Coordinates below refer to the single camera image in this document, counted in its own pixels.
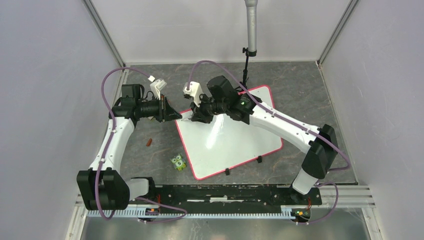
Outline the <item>brown marker cap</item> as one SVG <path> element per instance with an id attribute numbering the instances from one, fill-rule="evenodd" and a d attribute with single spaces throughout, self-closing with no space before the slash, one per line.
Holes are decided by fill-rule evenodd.
<path id="1" fill-rule="evenodd" d="M 149 147 L 149 146 L 152 144 L 152 141 L 153 141 L 153 139 L 152 139 L 152 138 L 150 138 L 150 139 L 148 140 L 148 142 L 146 143 L 146 146 L 147 146 L 147 147 Z"/>

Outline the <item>white board with pink frame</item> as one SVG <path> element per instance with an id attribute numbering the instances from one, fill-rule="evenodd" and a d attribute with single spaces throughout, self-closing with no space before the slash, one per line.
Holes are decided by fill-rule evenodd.
<path id="1" fill-rule="evenodd" d="M 181 112 L 182 119 L 192 111 Z M 281 150 L 283 139 L 277 135 L 226 114 L 213 117 L 211 123 L 175 121 L 186 158 L 196 180 L 224 173 L 225 169 L 256 160 Z"/>

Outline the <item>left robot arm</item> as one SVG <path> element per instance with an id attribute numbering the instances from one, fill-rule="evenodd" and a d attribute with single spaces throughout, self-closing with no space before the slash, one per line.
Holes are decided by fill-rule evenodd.
<path id="1" fill-rule="evenodd" d="M 182 118 L 161 93 L 161 86 L 150 88 L 153 96 L 147 100 L 141 84 L 124 84 L 114 105 L 105 104 L 109 120 L 104 140 L 89 168 L 79 171 L 76 177 L 87 210 L 124 210 L 137 197 L 145 204 L 156 200 L 151 177 L 124 180 L 120 175 L 125 148 L 141 118 L 153 118 L 159 123 Z"/>

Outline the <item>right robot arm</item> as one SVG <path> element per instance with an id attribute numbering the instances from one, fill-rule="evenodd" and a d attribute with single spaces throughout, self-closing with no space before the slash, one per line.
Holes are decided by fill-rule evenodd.
<path id="1" fill-rule="evenodd" d="M 209 124 L 214 116 L 225 114 L 234 121 L 264 129 L 305 153 L 301 169 L 291 183 L 289 199 L 302 204 L 319 180 L 325 178 L 338 155 L 334 128 L 328 124 L 318 127 L 301 122 L 266 104 L 249 91 L 238 92 L 221 75 L 207 83 L 207 96 L 198 82 L 190 81 L 183 87 L 184 97 L 192 99 L 192 122 Z"/>

